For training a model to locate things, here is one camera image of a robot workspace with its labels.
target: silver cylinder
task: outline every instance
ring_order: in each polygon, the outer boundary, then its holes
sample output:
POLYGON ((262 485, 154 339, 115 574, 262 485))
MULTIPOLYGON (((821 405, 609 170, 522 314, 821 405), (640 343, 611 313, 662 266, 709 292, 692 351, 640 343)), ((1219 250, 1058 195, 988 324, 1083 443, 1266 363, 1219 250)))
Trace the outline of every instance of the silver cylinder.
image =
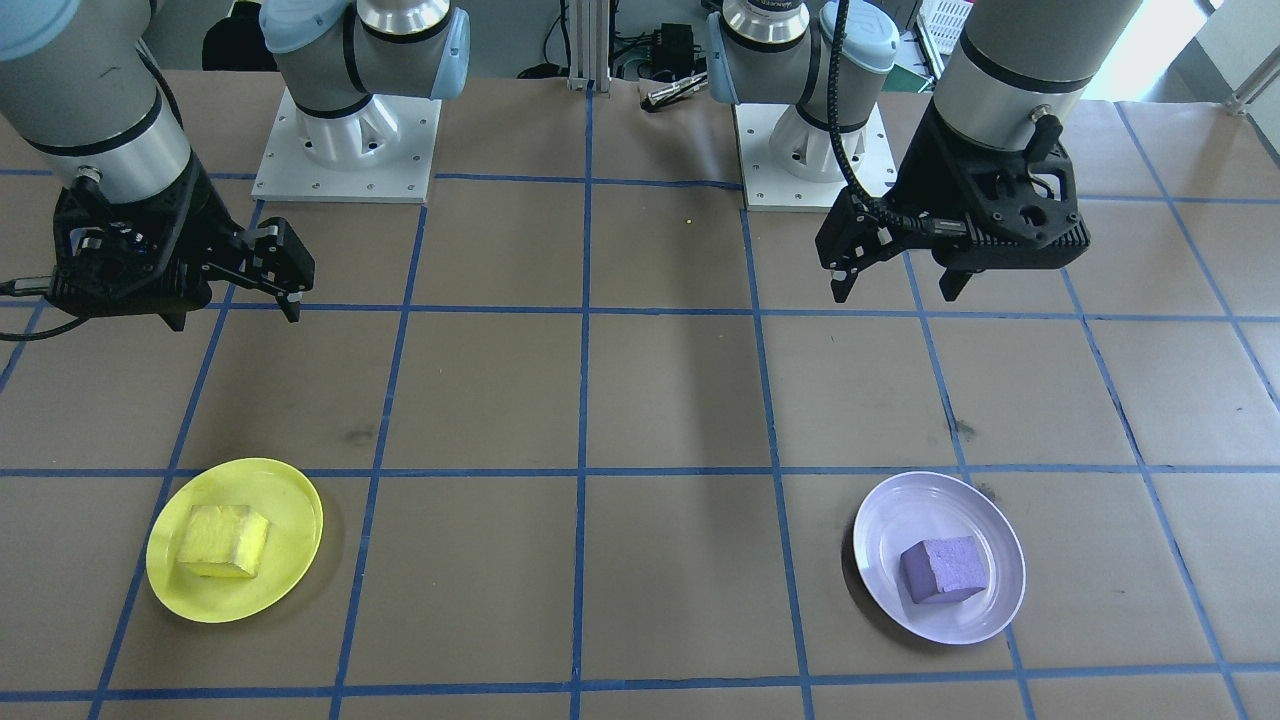
POLYGON ((1027 147, 1036 132, 1032 110, 1047 105, 1052 114, 1066 120, 1083 94, 1083 87, 1048 94, 1006 85, 957 50, 933 94, 933 104, 957 133, 984 147, 1014 151, 1027 147))
POLYGON ((724 0, 724 24, 754 42, 794 42, 809 27, 809 8, 795 0, 724 0))
POLYGON ((356 15, 385 35, 415 35, 449 14, 449 0, 356 0, 356 15))
POLYGON ((169 187, 191 161, 191 145, 168 106, 138 137, 93 155, 41 152, 58 179, 70 187, 81 168, 100 176, 102 196, 113 205, 137 202, 169 187))

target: purple block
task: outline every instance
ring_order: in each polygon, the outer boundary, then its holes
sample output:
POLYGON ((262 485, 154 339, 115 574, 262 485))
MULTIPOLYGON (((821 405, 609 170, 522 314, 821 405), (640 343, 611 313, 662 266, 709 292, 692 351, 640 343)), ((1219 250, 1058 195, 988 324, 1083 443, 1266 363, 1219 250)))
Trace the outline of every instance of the purple block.
POLYGON ((987 589, 987 569, 973 536, 920 541, 902 553, 911 602, 960 602, 987 589))

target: blue tape line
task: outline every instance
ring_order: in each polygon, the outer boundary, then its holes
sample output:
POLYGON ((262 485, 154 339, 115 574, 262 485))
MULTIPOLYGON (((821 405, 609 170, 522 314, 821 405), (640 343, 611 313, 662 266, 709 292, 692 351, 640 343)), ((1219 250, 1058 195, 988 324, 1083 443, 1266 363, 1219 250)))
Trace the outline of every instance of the blue tape line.
POLYGON ((401 301, 399 325, 396 329, 396 347, 392 350, 392 366, 387 374, 387 395, 383 400, 383 416, 378 425, 378 445, 374 447, 374 466, 369 475, 369 493, 365 497, 365 519, 360 530, 360 550, 356 552, 356 570, 351 582, 351 600, 347 603, 347 621, 342 632, 342 647, 338 651, 338 670, 334 674, 334 696, 329 705, 330 720, 342 715, 342 693, 347 684, 347 670, 351 665, 351 648, 356 638, 356 619, 360 615, 360 598, 365 585, 365 568, 369 562, 369 543, 374 533, 374 512, 378 507, 378 489, 383 477, 383 459, 387 454, 387 437, 390 432, 392 411, 396 405, 396 387, 399 383, 401 360, 404 356, 404 338, 408 334, 408 306, 413 299, 417 282, 417 266, 422 258, 422 238, 426 234, 428 209, 421 206, 417 213, 417 229, 413 233, 413 251, 410 255, 408 273, 404 281, 404 295, 401 301))
POLYGON ((778 452, 778 432, 773 415, 773 391, 769 382, 768 354, 764 351, 764 318, 760 315, 760 288, 755 277, 755 252, 751 249, 751 225, 746 209, 739 210, 742 222, 742 249, 746 254, 746 281, 751 292, 751 324, 755 328, 755 355, 760 369, 760 393, 764 404, 764 427, 769 438, 769 470, 773 475, 773 500, 778 514, 778 537, 782 543, 782 569, 787 580, 787 605, 791 610, 791 634, 796 647, 796 670, 800 673, 800 694, 805 720, 814 720, 813 688, 809 687, 809 651, 804 639, 804 619, 800 616, 800 593, 796 589, 796 571, 791 552, 791 527, 787 521, 786 486, 782 482, 782 456, 778 452))
POLYGON ((444 683, 426 685, 347 685, 346 697, 411 697, 451 694, 548 694, 570 691, 570 683, 444 683))
POLYGON ((732 190, 741 192, 742 183, 726 181, 648 181, 627 178, 596 178, 596 184, 625 184, 632 187, 714 187, 718 190, 732 190))
MULTIPOLYGON (((1280 475, 1280 465, 1146 465, 1153 474, 1166 475, 1280 475)), ((965 465, 970 473, 1140 473, 1138 465, 1089 464, 978 464, 965 465)), ((367 478, 369 468, 301 468, 312 478, 367 478)), ((783 465, 783 475, 896 475, 906 471, 959 474, 959 465, 783 465)), ((205 469, 178 468, 173 473, 160 468, 0 468, 0 478, 193 478, 205 469)), ((383 468, 383 478, 572 478, 576 468, 383 468)), ((685 477, 685 475, 771 475, 772 468, 677 466, 677 468, 586 468, 588 477, 685 477)))
MULTIPOLYGON (((255 217, 262 208, 262 202, 257 202, 257 209, 255 209, 255 217)), ((229 300, 232 295, 236 293, 236 286, 227 287, 225 297, 229 300)), ((169 493, 173 489, 174 469, 178 468, 178 459, 182 456, 182 450, 187 445, 187 434, 191 432, 191 423, 196 416, 196 407, 200 405, 200 396, 205 389, 205 380, 209 379, 209 369, 214 364, 214 354, 218 351, 218 341, 221 340, 223 329, 227 327, 227 316, 230 313, 228 309, 223 309, 218 313, 218 322, 214 324, 214 332, 209 337, 209 345, 205 347, 205 356, 200 361, 200 372, 196 374, 196 383, 191 389, 191 397, 187 401, 187 410, 183 413, 182 424, 178 428, 178 437, 173 443, 173 452, 169 456, 169 468, 165 471, 164 479, 160 482, 160 492, 156 493, 155 505, 151 509, 151 519, 147 521, 147 532, 142 538, 142 547, 138 550, 138 560, 133 566, 133 577, 129 579, 129 589, 124 596, 124 606, 120 609, 119 620, 115 624, 115 634, 111 637, 111 644, 106 652, 106 661, 102 665, 102 674, 97 682, 97 691, 93 694, 93 703, 90 706, 88 720, 97 720, 99 714, 102 712, 102 702, 106 698, 108 689, 111 684, 111 676, 115 674, 115 664, 120 657, 120 650, 124 647, 124 635, 129 629, 129 620, 133 616, 133 606, 138 600, 138 591, 142 587, 142 577, 146 573, 147 561, 147 538, 151 536, 151 527, 155 525, 156 519, 160 518, 160 511, 164 510, 165 503, 169 501, 169 493)))
MULTIPOLYGON (((1196 238, 1192 237, 1190 228, 1187 227, 1187 222, 1183 220, 1183 214, 1178 211, 1178 205, 1174 202, 1172 197, 1169 195, 1169 190, 1165 187, 1165 182, 1160 178, 1160 173, 1156 172, 1156 165, 1152 163, 1151 156, 1147 155, 1147 149, 1143 147, 1142 141, 1138 138, 1138 133, 1133 128, 1133 123, 1129 120, 1129 115, 1124 111, 1124 108, 1116 104, 1116 110, 1120 113, 1120 120, 1124 122, 1125 129, 1129 132, 1129 138, 1133 141, 1134 147, 1138 149, 1138 154, 1142 155, 1142 161, 1147 164, 1147 170, 1151 177, 1156 181, 1156 187, 1160 188, 1160 193, 1164 196, 1165 201, 1169 204, 1169 211, 1174 214, 1174 220, 1178 223, 1178 229, 1181 231, 1183 238, 1187 240, 1187 247, 1190 249, 1192 255, 1196 258, 1196 264, 1199 265, 1201 272, 1204 273, 1204 279, 1208 282, 1210 290, 1213 291, 1213 297, 1217 299, 1219 305, 1222 306, 1222 311, 1226 314, 1231 323, 1231 329, 1235 331, 1235 337, 1240 341, 1240 346, 1244 348, 1244 354, 1248 356, 1249 363, 1253 365, 1253 372, 1257 373, 1258 379, 1262 380, 1262 386, 1267 391, 1267 396, 1271 397, 1271 405, 1280 411, 1280 395, 1276 393, 1276 388, 1271 384, 1271 379, 1267 377, 1266 372, 1262 369, 1262 364, 1258 361, 1257 354, 1253 351, 1253 346, 1249 345, 1248 338, 1244 337, 1244 329, 1240 323, 1235 320, 1234 313, 1231 313, 1231 306, 1226 301, 1226 296, 1222 293, 1222 288, 1217 284, 1213 278, 1213 273, 1208 269, 1208 263, 1204 261, 1204 255, 1201 252, 1199 247, 1196 245, 1196 238)), ((1235 685, 1228 683, 1233 692, 1235 685)))
POLYGON ((573 614, 570 648, 570 720, 582 715, 582 607, 586 582, 586 433, 591 360, 591 186, 595 155, 595 83, 586 85, 586 137, 582 182, 582 332, 579 348, 577 484, 573 511, 573 614))
MULTIPOLYGON (((541 182, 541 183, 561 183, 561 184, 585 184, 586 182, 589 182, 586 177, 506 176, 506 174, 488 174, 488 173, 435 173, 435 178, 481 181, 481 182, 541 182)), ((623 184, 634 187, 714 187, 719 190, 735 190, 735 191, 742 190, 741 183, 712 181, 712 179, 655 181, 655 179, 636 179, 636 178, 590 178, 590 182, 594 184, 623 184)))
MULTIPOLYGON (((1280 674, 1280 662, 1231 664, 1235 673, 1254 675, 1280 674)), ((1139 678, 1216 675, 1215 664, 1114 665, 1083 667, 1037 667, 1025 670, 1032 680, 1069 680, 1083 678, 1139 678)), ((918 685, 932 683, 987 683, 1015 680, 1012 670, 959 670, 940 673, 884 673, 854 675, 810 675, 805 683, 822 687, 918 685)), ((582 680, 581 692, 678 691, 732 688, 795 688, 799 675, 765 675, 755 678, 686 678, 686 679, 596 679, 582 680)), ((573 683, 425 683, 425 684, 361 684, 340 691, 330 685, 302 687, 229 687, 229 688, 125 688, 104 693, 106 701, 151 700, 246 700, 246 698, 308 698, 308 697, 415 697, 415 696, 489 696, 489 694, 552 694, 567 693, 573 683)), ((86 702, 95 691, 0 691, 0 703, 86 702)))
POLYGON ((1217 675, 1217 665, 1121 665, 1116 667, 1051 667, 1028 670, 1033 680, 1133 678, 1139 675, 1217 675))
MULTIPOLYGON (((1075 284, 1071 282, 1070 273, 1068 273, 1066 268, 1064 268, 1061 274, 1062 282, 1066 283, 1066 292, 1071 297, 1071 304, 1075 306, 1076 311, 1080 311, 1080 297, 1075 292, 1075 284)), ((1107 368, 1106 359, 1102 356, 1102 348, 1098 346, 1098 341, 1093 336, 1093 328, 1089 327, 1089 320, 1083 313, 1080 313, 1080 327, 1084 329, 1084 338, 1089 343, 1089 351, 1093 354, 1093 361, 1098 366, 1098 373, 1102 375, 1102 383, 1107 388, 1107 395, 1111 396, 1111 404, 1115 406, 1116 416, 1119 416, 1120 425, 1124 428, 1125 439, 1129 442, 1129 450, 1133 452, 1133 457, 1138 462, 1138 470, 1142 475, 1143 486, 1147 488, 1147 496, 1151 498, 1152 507, 1156 511, 1156 519, 1160 521, 1160 529, 1165 534, 1165 542, 1172 552, 1174 564, 1178 566, 1178 574, 1181 577, 1183 585, 1187 588, 1187 594, 1190 597, 1192 606, 1196 609, 1196 618, 1199 620, 1201 629, 1204 633, 1204 639, 1208 642, 1210 651, 1213 653, 1213 661, 1222 675, 1224 683, 1226 683, 1226 689, 1231 696, 1231 703, 1235 706, 1236 715, 1240 720, 1247 720, 1248 715, 1244 711, 1244 703, 1240 700, 1239 691, 1235 687, 1235 680, 1231 678, 1230 669, 1222 656, 1222 648, 1219 646, 1213 626, 1208 621, 1208 614, 1204 611, 1204 603, 1201 602, 1199 592, 1196 589, 1196 583, 1192 580, 1190 571, 1187 569, 1187 561, 1183 559, 1183 551, 1178 547, 1178 538, 1174 537, 1174 529, 1169 524, 1169 516, 1165 514, 1164 505, 1160 501, 1160 493, 1156 492, 1156 484, 1151 479, 1151 470, 1142 455, 1142 448, 1138 446, 1138 438, 1133 432, 1133 424, 1129 421, 1129 415, 1125 413, 1124 402, 1120 400, 1120 392, 1116 389, 1115 380, 1111 378, 1111 370, 1107 368)))
POLYGON ((485 173, 435 173, 435 179, 468 179, 483 182, 550 182, 561 184, 582 184, 586 178, 556 177, 556 176, 499 176, 485 173))
POLYGON ((925 683, 991 683, 1014 680, 1012 670, 960 670, 951 673, 888 673, 884 675, 819 675, 815 685, 918 685, 925 683))
MULTIPOLYGON (((924 334, 924 347, 929 352, 929 364, 933 366, 933 378, 938 386, 938 395, 942 397, 942 411, 947 418, 947 430, 951 434, 951 447, 955 448, 956 461, 960 464, 960 477, 965 483, 973 484, 973 477, 966 466, 964 442, 960 439, 960 425, 956 421, 955 409, 951 406, 951 392, 947 389, 946 375, 942 374, 942 361, 938 357, 937 345, 933 342, 933 331, 929 328, 929 318, 924 311, 924 300, 920 296, 920 283, 911 266, 911 254, 904 252, 908 283, 911 286, 911 299, 915 309, 920 314, 920 331, 924 334)), ((1027 684, 1027 674, 1023 670, 1021 653, 1018 650, 1018 638, 1014 635, 1014 625, 1010 623, 1005 628, 1005 642, 1009 646, 1009 659, 1014 666, 1014 678, 1018 680, 1018 692, 1023 700, 1023 712, 1027 720, 1036 720, 1036 705, 1032 702, 1030 688, 1027 684)))
POLYGON ((1202 205, 1280 205, 1280 199, 1271 197, 1170 197, 1170 200, 1202 205))
MULTIPOLYGON (((45 304, 37 302, 35 310, 31 311, 31 318, 27 318, 27 325, 22 329, 23 333, 36 332, 36 327, 40 325, 40 316, 45 313, 45 304)), ((4 393, 5 386, 9 384, 9 378, 13 377, 13 372, 18 369, 18 360, 22 360, 23 351, 27 350, 26 342, 19 342, 13 346, 13 351, 9 354, 9 360, 4 364, 4 370, 0 370, 0 393, 4 393)))

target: foam cube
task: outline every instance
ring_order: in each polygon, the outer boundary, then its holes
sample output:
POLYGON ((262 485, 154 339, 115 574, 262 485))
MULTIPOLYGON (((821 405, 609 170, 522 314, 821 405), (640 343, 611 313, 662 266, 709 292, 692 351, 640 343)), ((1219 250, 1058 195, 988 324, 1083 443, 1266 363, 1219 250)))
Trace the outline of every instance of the foam cube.
POLYGON ((255 578, 270 523, 248 505, 196 505, 178 564, 202 578, 255 578))
POLYGON ((911 602, 960 602, 987 589, 987 569, 973 536, 927 539, 902 553, 911 602))

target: white plate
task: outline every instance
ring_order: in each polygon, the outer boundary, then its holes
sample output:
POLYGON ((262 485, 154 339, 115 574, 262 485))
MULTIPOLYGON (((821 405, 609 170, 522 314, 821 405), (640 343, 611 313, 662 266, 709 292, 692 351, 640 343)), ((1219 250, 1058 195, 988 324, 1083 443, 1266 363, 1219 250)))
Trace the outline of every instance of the white plate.
POLYGON ((867 589, 890 618, 945 644, 978 643, 1004 630, 1027 589, 1023 547, 1005 515, 977 489, 937 473, 902 473, 876 486, 854 520, 854 557, 867 589), (911 602, 900 569, 902 551, 923 539, 961 536, 978 541, 987 589, 963 602, 911 602))

